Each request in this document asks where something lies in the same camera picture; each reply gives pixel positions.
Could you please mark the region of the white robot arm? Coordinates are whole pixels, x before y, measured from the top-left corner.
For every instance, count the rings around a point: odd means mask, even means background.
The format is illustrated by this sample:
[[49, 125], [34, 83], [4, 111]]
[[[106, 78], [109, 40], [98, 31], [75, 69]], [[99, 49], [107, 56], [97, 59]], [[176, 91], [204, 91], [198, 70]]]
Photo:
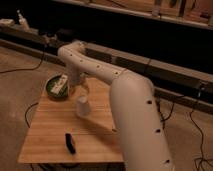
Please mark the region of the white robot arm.
[[58, 49], [72, 86], [85, 72], [110, 86], [109, 101], [126, 171], [175, 171], [152, 82], [126, 68], [92, 59], [74, 41]]

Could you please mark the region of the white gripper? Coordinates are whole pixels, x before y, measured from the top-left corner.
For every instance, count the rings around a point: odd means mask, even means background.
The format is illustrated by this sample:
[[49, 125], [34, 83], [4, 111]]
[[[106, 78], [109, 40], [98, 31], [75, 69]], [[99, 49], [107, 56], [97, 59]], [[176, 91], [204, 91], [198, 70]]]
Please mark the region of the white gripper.
[[74, 84], [71, 77], [68, 77], [69, 81], [69, 95], [74, 96], [77, 92], [81, 95], [87, 96], [90, 93], [89, 85], [86, 80], [86, 75], [81, 74], [79, 77], [79, 83]]

